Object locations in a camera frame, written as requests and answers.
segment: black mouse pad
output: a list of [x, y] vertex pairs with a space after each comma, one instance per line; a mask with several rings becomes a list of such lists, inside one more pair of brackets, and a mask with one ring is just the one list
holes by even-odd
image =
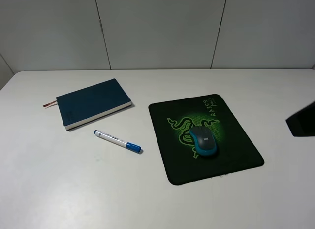
[[[168, 180], [181, 185], [262, 166], [264, 159], [219, 95], [200, 96], [149, 106]], [[210, 128], [214, 156], [197, 154], [189, 129]]]

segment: wireless mouse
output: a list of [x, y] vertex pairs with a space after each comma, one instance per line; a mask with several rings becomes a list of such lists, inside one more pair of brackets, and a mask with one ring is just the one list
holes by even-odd
[[211, 156], [217, 152], [217, 144], [209, 128], [197, 126], [190, 128], [196, 151], [201, 156]]

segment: wall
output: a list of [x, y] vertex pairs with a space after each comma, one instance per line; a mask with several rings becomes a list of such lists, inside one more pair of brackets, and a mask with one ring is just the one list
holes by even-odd
[[227, 0], [212, 68], [311, 68], [315, 0]]
[[110, 68], [95, 0], [0, 0], [0, 25], [14, 72]]
[[13, 72], [5, 63], [2, 56], [0, 55], [0, 90], [12, 78], [12, 76], [13, 76]]
[[97, 0], [112, 69], [210, 68], [225, 0]]

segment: table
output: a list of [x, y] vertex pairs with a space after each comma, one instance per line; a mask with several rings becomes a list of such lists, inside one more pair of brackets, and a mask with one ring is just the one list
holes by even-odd
[[[66, 131], [42, 105], [116, 78], [133, 108]], [[220, 94], [263, 158], [262, 167], [174, 186], [148, 106]], [[25, 71], [0, 91], [1, 229], [315, 228], [315, 138], [285, 119], [315, 99], [315, 71]], [[94, 136], [139, 144], [138, 155]]]

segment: notebook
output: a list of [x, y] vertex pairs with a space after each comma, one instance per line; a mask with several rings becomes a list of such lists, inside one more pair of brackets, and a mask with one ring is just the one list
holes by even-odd
[[111, 79], [56, 98], [63, 125], [73, 129], [131, 106], [116, 79]]

